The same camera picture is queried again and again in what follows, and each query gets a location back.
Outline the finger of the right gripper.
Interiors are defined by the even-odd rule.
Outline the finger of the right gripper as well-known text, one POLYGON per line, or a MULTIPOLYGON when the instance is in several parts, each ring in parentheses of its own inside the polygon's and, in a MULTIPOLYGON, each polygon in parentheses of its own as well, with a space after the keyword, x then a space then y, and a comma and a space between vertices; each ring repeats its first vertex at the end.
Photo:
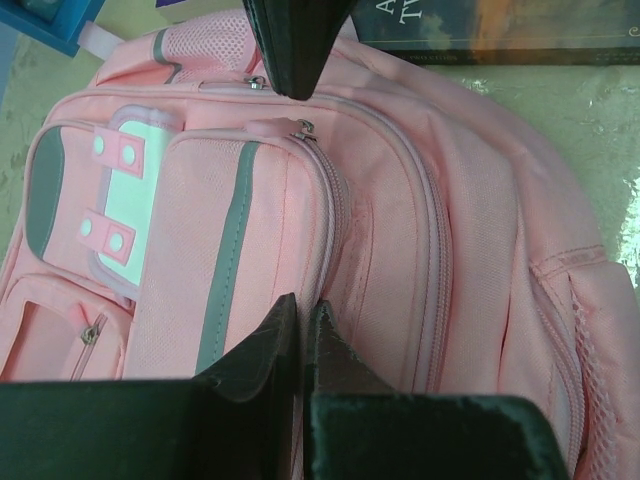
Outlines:
POLYGON ((243 3, 275 92, 310 98, 355 0, 247 0, 243 3))

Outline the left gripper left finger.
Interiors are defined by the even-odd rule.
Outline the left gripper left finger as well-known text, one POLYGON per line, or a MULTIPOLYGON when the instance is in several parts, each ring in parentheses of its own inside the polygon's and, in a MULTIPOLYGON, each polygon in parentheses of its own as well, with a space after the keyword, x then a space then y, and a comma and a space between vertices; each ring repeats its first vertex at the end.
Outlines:
POLYGON ((298 373, 293 295, 190 379, 7 384, 5 479, 287 479, 298 373))

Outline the Tale of Two Cities book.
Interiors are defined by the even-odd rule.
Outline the Tale of Two Cities book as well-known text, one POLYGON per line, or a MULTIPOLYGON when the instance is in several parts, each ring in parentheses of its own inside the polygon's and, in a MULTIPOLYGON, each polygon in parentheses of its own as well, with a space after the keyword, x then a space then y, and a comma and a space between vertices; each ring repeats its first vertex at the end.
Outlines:
POLYGON ((416 65, 636 65, 634 0, 360 1, 361 43, 416 65))

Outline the pink student backpack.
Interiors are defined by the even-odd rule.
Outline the pink student backpack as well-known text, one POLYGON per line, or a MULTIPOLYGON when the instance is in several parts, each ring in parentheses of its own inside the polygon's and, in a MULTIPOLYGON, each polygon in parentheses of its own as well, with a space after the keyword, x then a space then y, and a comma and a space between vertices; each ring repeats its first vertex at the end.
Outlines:
POLYGON ((119 46, 28 152, 5 382, 186 378, 276 299, 392 386, 513 394, 576 479, 639 475, 639 309, 588 199, 492 100, 341 38, 306 101, 247 22, 119 46))

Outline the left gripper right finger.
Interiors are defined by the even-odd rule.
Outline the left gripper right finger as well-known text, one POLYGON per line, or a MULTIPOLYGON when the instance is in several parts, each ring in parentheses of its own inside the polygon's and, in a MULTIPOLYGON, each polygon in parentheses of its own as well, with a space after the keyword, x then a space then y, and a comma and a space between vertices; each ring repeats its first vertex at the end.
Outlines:
POLYGON ((514 396, 401 393, 335 328, 321 300, 305 372, 307 479, 566 479, 547 420, 514 396))

